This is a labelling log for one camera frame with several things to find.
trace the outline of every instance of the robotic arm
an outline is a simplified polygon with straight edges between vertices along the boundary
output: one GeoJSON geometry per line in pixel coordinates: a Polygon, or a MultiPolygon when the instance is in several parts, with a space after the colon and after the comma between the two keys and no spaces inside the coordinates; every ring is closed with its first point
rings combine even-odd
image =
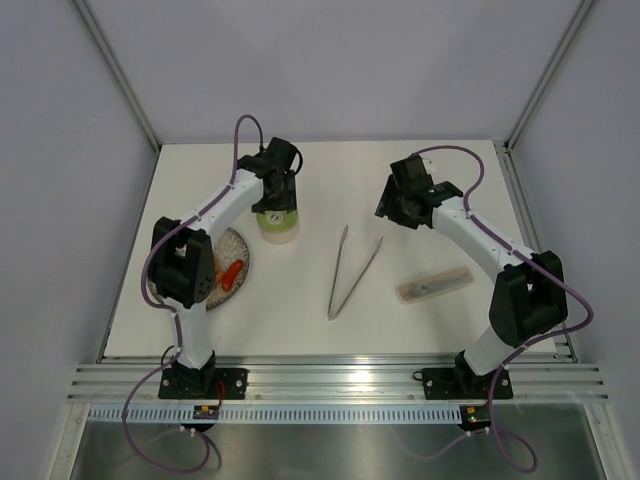
{"type": "MultiPolygon", "coordinates": [[[[238,161],[234,183],[226,195],[212,206],[220,188],[196,210],[199,217],[191,228],[184,228],[162,245],[149,266],[149,279],[155,283],[165,304],[179,313],[182,342],[174,329],[175,345],[183,351],[171,366],[171,382],[179,384],[184,395],[209,390],[215,371],[215,353],[208,335],[206,298],[214,288],[216,276],[213,246],[229,225],[246,209],[254,213],[291,211],[296,206],[295,173],[290,169],[298,149],[291,143],[273,138],[266,150],[238,161]]],[[[156,222],[152,246],[184,220],[166,217],[156,222]]]]}
{"type": "MultiPolygon", "coordinates": [[[[465,392],[473,391],[516,348],[567,318],[566,295],[473,223],[466,214],[462,192],[450,182],[434,184],[419,155],[391,164],[391,171],[376,215],[413,229],[427,225],[446,235],[482,267],[495,285],[489,309],[491,326],[456,358],[456,381],[465,392]]],[[[498,235],[563,279],[562,264],[554,253],[536,254],[498,235]]]]}

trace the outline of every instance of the gray wall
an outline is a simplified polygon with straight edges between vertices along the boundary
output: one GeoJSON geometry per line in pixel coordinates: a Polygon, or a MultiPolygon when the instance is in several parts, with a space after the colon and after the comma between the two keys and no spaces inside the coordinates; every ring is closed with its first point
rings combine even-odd
{"type": "MultiPolygon", "coordinates": [[[[596,312],[578,337],[598,362],[640,469],[640,3],[599,2],[516,147],[543,243],[596,312]]],[[[583,318],[574,309],[574,321],[583,318]]]]}
{"type": "Polygon", "coordinates": [[[165,143],[505,138],[577,3],[91,1],[165,143]]]}
{"type": "Polygon", "coordinates": [[[64,0],[0,2],[0,476],[42,472],[154,164],[64,0]]]}

